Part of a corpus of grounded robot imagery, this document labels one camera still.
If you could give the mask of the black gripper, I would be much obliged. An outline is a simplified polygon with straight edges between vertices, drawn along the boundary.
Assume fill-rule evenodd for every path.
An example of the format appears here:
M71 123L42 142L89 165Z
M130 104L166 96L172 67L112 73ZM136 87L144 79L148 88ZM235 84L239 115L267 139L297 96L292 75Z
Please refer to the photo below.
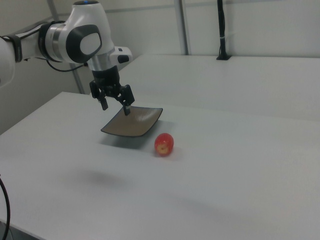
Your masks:
M135 98L130 85L121 86L118 67L92 71L92 74L94 80L89 83L91 95L101 104L102 110L105 111L109 107L106 96L117 98L117 101L122 104L124 115L128 116Z

